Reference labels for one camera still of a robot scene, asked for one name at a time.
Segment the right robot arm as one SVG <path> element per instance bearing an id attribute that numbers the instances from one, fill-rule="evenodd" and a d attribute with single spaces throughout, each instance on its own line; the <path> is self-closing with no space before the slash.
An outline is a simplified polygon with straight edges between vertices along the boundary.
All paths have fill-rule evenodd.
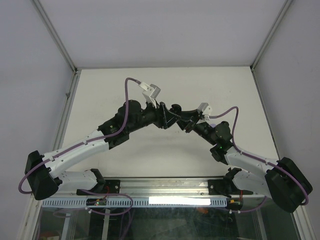
<path id="1" fill-rule="evenodd" d="M 183 111 L 174 104 L 171 109 L 181 119 L 178 126 L 185 132 L 194 131 L 213 147 L 213 159 L 231 166 L 224 176 L 223 187 L 230 194 L 247 190 L 270 198 L 282 210 L 293 213 L 309 203 L 312 185 L 290 158 L 272 159 L 243 150 L 235 142 L 235 127 L 227 121 L 211 126 L 209 109 L 204 107 Z"/>

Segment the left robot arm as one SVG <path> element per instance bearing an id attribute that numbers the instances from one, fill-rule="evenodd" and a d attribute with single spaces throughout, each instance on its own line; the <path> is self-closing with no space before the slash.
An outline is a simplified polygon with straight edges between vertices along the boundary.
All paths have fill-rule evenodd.
<path id="1" fill-rule="evenodd" d="M 85 191 L 100 194 L 105 180 L 98 169 L 84 172 L 67 170 L 87 158 L 111 150 L 129 140 L 130 133 L 155 125 L 168 129 L 182 119 L 182 108 L 173 104 L 167 108 L 164 102 L 156 105 L 147 103 L 145 108 L 136 100 L 127 100 L 115 116 L 84 139 L 70 146 L 40 154 L 35 150 L 28 154 L 24 179 L 28 182 L 30 194 L 38 201 L 45 200 L 58 191 Z"/>

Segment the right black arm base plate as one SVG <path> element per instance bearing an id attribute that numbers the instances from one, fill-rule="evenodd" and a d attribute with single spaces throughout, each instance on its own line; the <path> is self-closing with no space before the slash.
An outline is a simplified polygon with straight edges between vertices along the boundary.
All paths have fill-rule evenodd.
<path id="1" fill-rule="evenodd" d="M 207 181 L 208 194 L 213 195 L 222 195 L 230 198 L 233 195 L 240 196 L 243 195 L 252 195 L 253 192 L 249 190 L 240 190 L 238 189 L 232 181 L 227 181 L 224 179 L 209 179 Z"/>

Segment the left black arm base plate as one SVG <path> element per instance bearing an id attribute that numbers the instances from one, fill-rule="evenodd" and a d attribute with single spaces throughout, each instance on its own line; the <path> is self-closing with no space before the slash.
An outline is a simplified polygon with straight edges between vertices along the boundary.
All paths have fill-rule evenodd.
<path id="1" fill-rule="evenodd" d="M 95 194 L 118 194 L 121 188 L 121 181 L 119 179 L 105 179 L 104 183 L 98 183 L 93 188 L 89 189 L 88 191 L 91 193 L 86 193 L 84 190 L 77 189 L 76 195 L 77 196 L 86 196 Z"/>

